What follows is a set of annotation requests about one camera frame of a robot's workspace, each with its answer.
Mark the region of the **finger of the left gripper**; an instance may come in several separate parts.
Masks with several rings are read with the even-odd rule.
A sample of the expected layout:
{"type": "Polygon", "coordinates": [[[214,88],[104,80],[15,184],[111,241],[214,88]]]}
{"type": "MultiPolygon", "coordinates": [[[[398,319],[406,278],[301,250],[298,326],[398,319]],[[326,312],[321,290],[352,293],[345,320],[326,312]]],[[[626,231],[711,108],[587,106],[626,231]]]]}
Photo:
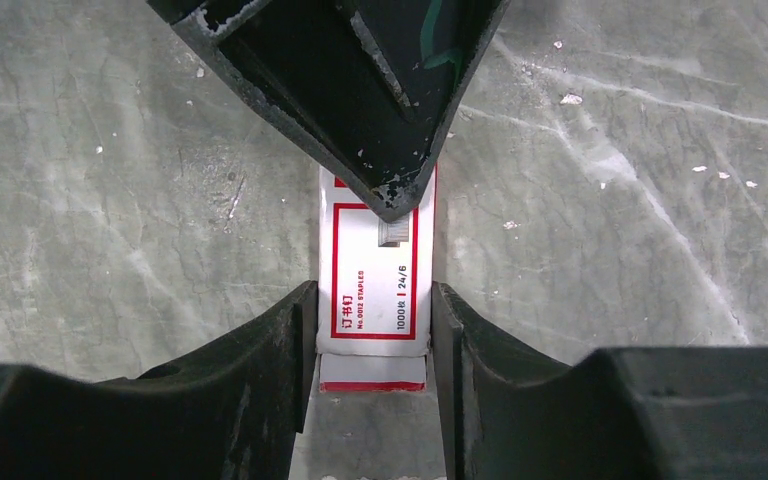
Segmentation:
{"type": "Polygon", "coordinates": [[[379,218],[417,208],[504,1],[155,0],[248,107],[379,218]]]}

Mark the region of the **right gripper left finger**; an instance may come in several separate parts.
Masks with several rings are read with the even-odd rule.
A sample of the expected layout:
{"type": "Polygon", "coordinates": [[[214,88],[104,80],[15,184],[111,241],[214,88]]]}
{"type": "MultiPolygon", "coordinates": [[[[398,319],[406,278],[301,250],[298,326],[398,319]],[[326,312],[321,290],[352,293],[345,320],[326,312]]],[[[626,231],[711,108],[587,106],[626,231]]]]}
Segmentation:
{"type": "Polygon", "coordinates": [[[0,479],[285,479],[315,366],[318,288],[137,378],[0,364],[0,479]]]}

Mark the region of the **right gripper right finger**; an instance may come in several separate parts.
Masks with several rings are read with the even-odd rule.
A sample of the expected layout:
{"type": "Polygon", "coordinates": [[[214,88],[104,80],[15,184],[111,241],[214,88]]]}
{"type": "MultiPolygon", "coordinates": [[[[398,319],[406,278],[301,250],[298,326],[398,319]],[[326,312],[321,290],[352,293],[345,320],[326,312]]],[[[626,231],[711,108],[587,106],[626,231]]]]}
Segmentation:
{"type": "Polygon", "coordinates": [[[768,347],[608,347],[566,365],[431,289],[451,479],[768,479],[768,347]]]}

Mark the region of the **staple box tray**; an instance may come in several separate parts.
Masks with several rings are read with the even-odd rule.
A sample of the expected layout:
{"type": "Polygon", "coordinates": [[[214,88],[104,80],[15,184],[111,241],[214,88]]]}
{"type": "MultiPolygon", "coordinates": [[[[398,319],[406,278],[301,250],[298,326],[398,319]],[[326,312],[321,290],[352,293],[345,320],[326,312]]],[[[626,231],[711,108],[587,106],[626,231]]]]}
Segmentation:
{"type": "Polygon", "coordinates": [[[426,357],[379,357],[323,354],[322,392],[421,392],[426,388],[426,357]]]}

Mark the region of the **red white staple box sleeve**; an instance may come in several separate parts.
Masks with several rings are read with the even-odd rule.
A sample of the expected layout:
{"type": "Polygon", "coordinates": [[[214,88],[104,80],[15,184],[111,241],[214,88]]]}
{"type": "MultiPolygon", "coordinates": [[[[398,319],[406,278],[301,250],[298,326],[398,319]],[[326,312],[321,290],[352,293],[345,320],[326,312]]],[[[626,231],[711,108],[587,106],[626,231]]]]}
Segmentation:
{"type": "Polygon", "coordinates": [[[431,339],[436,183],[388,223],[319,170],[317,348],[336,355],[420,357],[431,339]]]}

